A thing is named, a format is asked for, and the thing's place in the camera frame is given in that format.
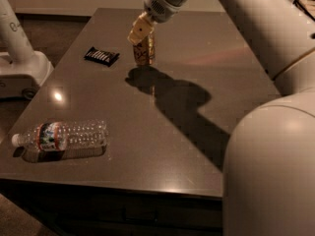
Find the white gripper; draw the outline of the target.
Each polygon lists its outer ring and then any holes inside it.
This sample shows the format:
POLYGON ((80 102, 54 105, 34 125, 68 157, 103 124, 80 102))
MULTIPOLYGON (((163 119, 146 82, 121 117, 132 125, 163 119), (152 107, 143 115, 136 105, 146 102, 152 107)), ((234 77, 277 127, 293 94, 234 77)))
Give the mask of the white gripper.
POLYGON ((144 0, 144 10, 128 35, 132 45, 138 45, 154 31, 155 23, 165 23, 175 14, 187 0, 144 0))

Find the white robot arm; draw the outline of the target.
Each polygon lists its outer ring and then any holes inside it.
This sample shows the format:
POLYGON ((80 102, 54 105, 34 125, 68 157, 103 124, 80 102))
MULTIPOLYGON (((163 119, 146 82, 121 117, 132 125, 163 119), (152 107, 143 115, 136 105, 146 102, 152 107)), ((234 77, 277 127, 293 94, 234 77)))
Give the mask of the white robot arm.
MULTIPOLYGON (((137 44, 187 0, 144 0, 137 44)), ((219 0, 280 93, 247 114, 223 163, 223 236, 315 236, 315 23, 288 0, 219 0)))

